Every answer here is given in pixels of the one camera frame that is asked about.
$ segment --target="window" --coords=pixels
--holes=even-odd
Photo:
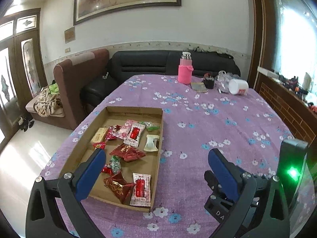
[[[273,69],[290,79],[305,73],[312,78],[309,91],[317,94],[317,20],[302,0],[275,0],[277,49]]]
[[[0,41],[13,35],[13,20],[0,26]]]
[[[36,15],[19,18],[16,23],[16,33],[27,29],[36,28]]]

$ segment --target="tiled floor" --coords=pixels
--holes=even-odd
[[[0,208],[21,237],[34,180],[71,132],[35,121],[26,132],[19,130],[0,154]]]

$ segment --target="pink candy wrapper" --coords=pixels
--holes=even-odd
[[[125,140],[128,137],[132,124],[136,122],[137,121],[127,120],[126,123],[121,127],[121,129],[114,133],[114,136],[119,139]]]

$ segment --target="red candy wrapper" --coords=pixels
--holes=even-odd
[[[136,197],[144,197],[145,191],[145,181],[142,179],[137,179],[135,182],[135,196]]]
[[[145,156],[144,152],[126,144],[122,144],[114,149],[110,155],[121,157],[126,162],[131,162]]]
[[[111,165],[105,165],[104,168],[101,170],[102,173],[108,174],[112,176],[114,173],[112,172]]]
[[[94,144],[94,148],[96,149],[105,149],[106,143],[105,142],[99,142]]]
[[[124,204],[126,198],[132,192],[135,185],[134,183],[126,182],[126,180],[123,179],[121,172],[117,173],[115,176],[104,179],[103,181],[122,204]]]
[[[151,175],[133,173],[136,183],[130,200],[130,206],[151,206]]]
[[[117,137],[114,136],[114,133],[120,130],[121,126],[113,125],[109,127],[108,133],[106,135],[106,140],[116,140]]]
[[[144,129],[145,125],[139,123],[132,124],[131,131],[123,143],[137,148]]]

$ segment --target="floral tablecloth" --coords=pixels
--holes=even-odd
[[[204,94],[174,76],[139,75],[112,92],[65,140],[41,172],[45,179],[58,177],[76,142],[109,105],[163,108],[164,140],[152,212],[126,210],[93,198],[82,201],[106,237],[209,237],[218,226],[204,209],[211,194],[203,177],[210,169],[210,149],[218,148],[228,161],[250,173],[274,175],[282,140],[293,138],[253,89],[246,96],[219,94],[217,89]],[[58,203],[66,226],[77,235]]]

